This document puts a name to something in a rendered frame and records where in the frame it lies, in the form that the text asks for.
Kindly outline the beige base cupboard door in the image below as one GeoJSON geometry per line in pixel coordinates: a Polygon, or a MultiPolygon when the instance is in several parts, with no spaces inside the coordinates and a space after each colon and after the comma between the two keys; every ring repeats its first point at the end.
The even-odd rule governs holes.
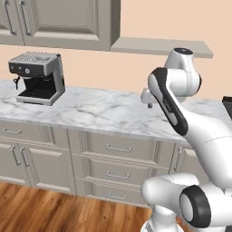
{"type": "Polygon", "coordinates": [[[172,161],[170,164],[169,172],[174,174],[174,173],[192,173],[194,174],[197,178],[200,184],[205,184],[208,183],[208,176],[206,172],[203,170],[201,167],[197,155],[193,149],[190,148],[185,148],[180,145],[176,145],[174,154],[172,156],[172,161]],[[179,162],[179,170],[176,172],[174,171],[174,166],[176,164],[176,159],[178,156],[178,148],[182,148],[182,153],[181,153],[181,160],[179,162]]]}
{"type": "Polygon", "coordinates": [[[25,154],[30,164],[26,171],[33,187],[76,194],[70,151],[33,145],[22,147],[26,149],[25,154]]]}
{"type": "Polygon", "coordinates": [[[27,175],[19,149],[15,143],[0,140],[0,181],[30,186],[30,180],[27,175]],[[16,165],[12,155],[11,148],[15,145],[15,154],[21,164],[16,165]]]}

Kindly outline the black appliance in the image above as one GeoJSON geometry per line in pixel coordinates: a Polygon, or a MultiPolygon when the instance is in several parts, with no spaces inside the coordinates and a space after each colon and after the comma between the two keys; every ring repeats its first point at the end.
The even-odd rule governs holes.
{"type": "Polygon", "coordinates": [[[222,103],[223,103],[224,107],[226,108],[230,119],[232,120],[232,97],[231,96],[224,96],[222,98],[222,103]]]}

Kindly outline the wide beige wall cupboard door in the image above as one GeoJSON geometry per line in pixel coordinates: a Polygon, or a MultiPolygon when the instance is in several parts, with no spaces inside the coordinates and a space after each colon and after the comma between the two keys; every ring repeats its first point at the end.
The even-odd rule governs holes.
{"type": "Polygon", "coordinates": [[[111,46],[110,0],[25,0],[32,35],[29,46],[109,51],[111,46]]]}

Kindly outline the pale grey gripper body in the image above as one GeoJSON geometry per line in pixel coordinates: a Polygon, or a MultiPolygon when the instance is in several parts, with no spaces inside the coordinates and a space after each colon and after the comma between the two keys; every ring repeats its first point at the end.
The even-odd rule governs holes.
{"type": "Polygon", "coordinates": [[[158,102],[147,87],[143,88],[143,91],[140,95],[140,100],[145,104],[155,104],[158,102]]]}

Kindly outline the wide beige drawer front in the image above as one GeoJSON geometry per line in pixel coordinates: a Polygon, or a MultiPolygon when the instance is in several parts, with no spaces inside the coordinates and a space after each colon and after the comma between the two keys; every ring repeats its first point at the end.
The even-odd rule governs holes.
{"type": "Polygon", "coordinates": [[[68,130],[71,151],[75,154],[85,152],[103,154],[113,157],[141,160],[153,163],[162,168],[168,168],[171,163],[175,144],[151,139],[135,139],[131,136],[117,136],[111,133],[96,133],[80,130],[68,130]],[[114,148],[126,149],[132,147],[131,152],[106,150],[105,144],[114,148]]]}
{"type": "Polygon", "coordinates": [[[126,163],[114,159],[104,159],[93,156],[73,155],[72,164],[74,175],[77,179],[123,183],[130,186],[140,186],[145,179],[169,173],[167,168],[126,163]],[[110,171],[111,174],[119,176],[130,174],[130,178],[116,179],[107,177],[107,170],[110,171]]]}
{"type": "Polygon", "coordinates": [[[102,200],[108,200],[122,204],[129,204],[142,208],[149,207],[149,205],[146,204],[143,197],[141,196],[140,190],[136,188],[129,188],[123,185],[84,179],[76,179],[75,185],[78,196],[99,198],[102,200]],[[108,194],[110,192],[116,196],[126,195],[127,197],[125,200],[109,198],[108,194]]]}

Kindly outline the small beige drawer front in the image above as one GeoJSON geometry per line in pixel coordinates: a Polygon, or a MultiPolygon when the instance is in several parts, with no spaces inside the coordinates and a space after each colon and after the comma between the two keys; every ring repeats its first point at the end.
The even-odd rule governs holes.
{"type": "Polygon", "coordinates": [[[10,140],[54,142],[53,132],[49,127],[11,121],[0,121],[0,137],[10,140]],[[3,128],[7,128],[9,131],[22,130],[22,132],[18,135],[2,133],[3,128]]]}

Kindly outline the silver espresso coffee machine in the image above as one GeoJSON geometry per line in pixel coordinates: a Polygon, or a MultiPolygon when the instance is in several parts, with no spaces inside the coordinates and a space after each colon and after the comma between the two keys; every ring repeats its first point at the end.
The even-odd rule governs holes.
{"type": "Polygon", "coordinates": [[[62,56],[59,53],[26,52],[8,62],[10,73],[18,88],[23,79],[25,90],[16,100],[18,102],[52,106],[65,92],[62,56]]]}

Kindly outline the narrow beige wall cupboard door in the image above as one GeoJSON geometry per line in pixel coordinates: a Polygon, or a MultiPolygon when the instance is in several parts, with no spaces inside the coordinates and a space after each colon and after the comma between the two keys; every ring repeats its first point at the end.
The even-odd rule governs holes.
{"type": "Polygon", "coordinates": [[[20,17],[18,14],[15,0],[8,0],[8,11],[11,18],[12,27],[16,30],[16,35],[10,34],[8,22],[6,20],[4,0],[0,0],[0,44],[24,45],[24,37],[20,17]]]}

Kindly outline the beige wall shelf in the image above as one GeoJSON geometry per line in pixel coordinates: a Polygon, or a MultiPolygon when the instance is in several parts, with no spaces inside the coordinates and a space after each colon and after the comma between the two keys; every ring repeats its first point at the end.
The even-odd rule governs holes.
{"type": "Polygon", "coordinates": [[[168,55],[176,47],[188,48],[196,58],[212,59],[214,54],[203,41],[120,37],[111,47],[115,53],[168,55]]]}

